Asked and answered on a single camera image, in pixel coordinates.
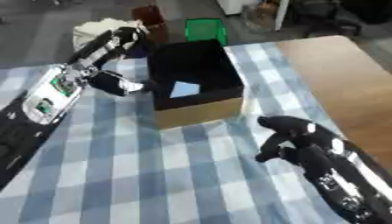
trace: table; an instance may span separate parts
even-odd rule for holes
[[[2,222],[345,223],[299,167],[254,159],[273,134],[256,123],[259,115],[340,130],[276,44],[225,49],[244,81],[240,116],[159,132],[150,94],[121,98],[88,88],[0,192]],[[48,67],[0,70],[0,107]],[[136,80],[147,77],[146,68],[145,59],[104,67]]]
[[[277,43],[346,136],[392,171],[392,76],[348,38]]]

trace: black robotic glove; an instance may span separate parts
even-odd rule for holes
[[[135,44],[139,44],[147,39],[148,31],[143,24],[138,27],[120,27],[114,31],[105,31],[98,37],[89,41],[79,51],[74,53],[67,61],[68,65],[77,63],[79,60],[85,60],[92,56],[93,53],[101,48],[105,48],[107,53],[99,55],[99,59],[95,60],[91,66],[101,70],[102,66],[109,60],[124,56],[127,51]]]
[[[360,148],[304,119],[272,116],[258,122],[276,133],[256,161],[281,158],[301,166],[328,206],[351,223],[392,223],[392,178]]]

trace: cardboard box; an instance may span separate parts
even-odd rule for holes
[[[218,40],[165,45],[148,58],[157,126],[169,129],[237,116],[243,84]],[[171,97],[179,83],[199,85],[198,94]]]

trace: wooden table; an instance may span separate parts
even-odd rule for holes
[[[277,45],[345,135],[392,171],[392,75],[341,36]]]

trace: white robotic hand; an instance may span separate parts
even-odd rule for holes
[[[149,81],[132,82],[101,71],[108,60],[118,58],[145,35],[138,27],[104,32],[0,110],[0,191],[55,131],[88,85],[120,96],[149,90]]]

